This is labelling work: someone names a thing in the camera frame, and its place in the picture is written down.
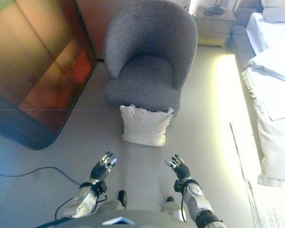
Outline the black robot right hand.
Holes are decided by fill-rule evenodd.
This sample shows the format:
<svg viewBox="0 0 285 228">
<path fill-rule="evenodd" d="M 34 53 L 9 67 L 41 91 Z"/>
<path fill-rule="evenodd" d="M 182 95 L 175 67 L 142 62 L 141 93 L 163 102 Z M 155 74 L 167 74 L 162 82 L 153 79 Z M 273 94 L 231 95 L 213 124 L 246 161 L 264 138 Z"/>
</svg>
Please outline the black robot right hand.
<svg viewBox="0 0 285 228">
<path fill-rule="evenodd" d="M 171 161 L 165 160 L 164 163 L 175 172 L 180 181 L 185 182 L 190 179 L 190 170 L 179 155 L 175 154 Z"/>
</svg>

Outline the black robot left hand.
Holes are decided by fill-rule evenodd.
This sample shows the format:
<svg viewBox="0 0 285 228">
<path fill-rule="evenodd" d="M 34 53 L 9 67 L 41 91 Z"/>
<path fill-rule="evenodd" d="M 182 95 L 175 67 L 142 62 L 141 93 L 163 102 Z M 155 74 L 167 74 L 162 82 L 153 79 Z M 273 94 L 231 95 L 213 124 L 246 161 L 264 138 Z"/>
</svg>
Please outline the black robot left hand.
<svg viewBox="0 0 285 228">
<path fill-rule="evenodd" d="M 112 168 L 115 166 L 116 161 L 117 158 L 114 157 L 112 152 L 105 153 L 91 170 L 90 179 L 97 180 L 98 182 L 104 181 Z"/>
</svg>

